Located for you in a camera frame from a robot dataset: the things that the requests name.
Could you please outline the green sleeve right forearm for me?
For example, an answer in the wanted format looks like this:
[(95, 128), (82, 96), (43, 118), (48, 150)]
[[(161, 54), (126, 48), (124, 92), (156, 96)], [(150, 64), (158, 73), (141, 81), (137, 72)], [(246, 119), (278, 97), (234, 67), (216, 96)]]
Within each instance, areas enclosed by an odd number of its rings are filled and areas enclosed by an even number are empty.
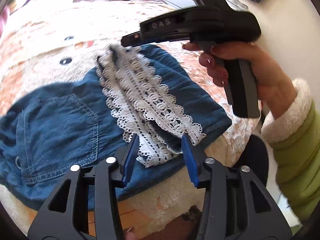
[(261, 135), (273, 149), (280, 191), (305, 222), (319, 202), (319, 113), (308, 83), (295, 79), (292, 84), (294, 102), (279, 118), (268, 113)]

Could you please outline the right hand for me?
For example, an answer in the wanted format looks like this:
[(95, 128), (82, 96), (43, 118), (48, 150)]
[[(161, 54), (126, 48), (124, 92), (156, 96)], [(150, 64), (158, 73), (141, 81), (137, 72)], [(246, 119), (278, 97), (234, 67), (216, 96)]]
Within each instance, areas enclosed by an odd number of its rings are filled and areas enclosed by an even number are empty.
[(199, 57), (200, 65), (207, 68), (213, 83), (219, 87), (228, 84), (228, 73), (216, 59), (249, 61), (257, 81), (258, 99), (265, 102), (275, 119), (281, 117), (294, 102), (297, 92), (291, 79), (284, 73), (280, 65), (252, 43), (229, 42), (218, 44), (209, 53)]

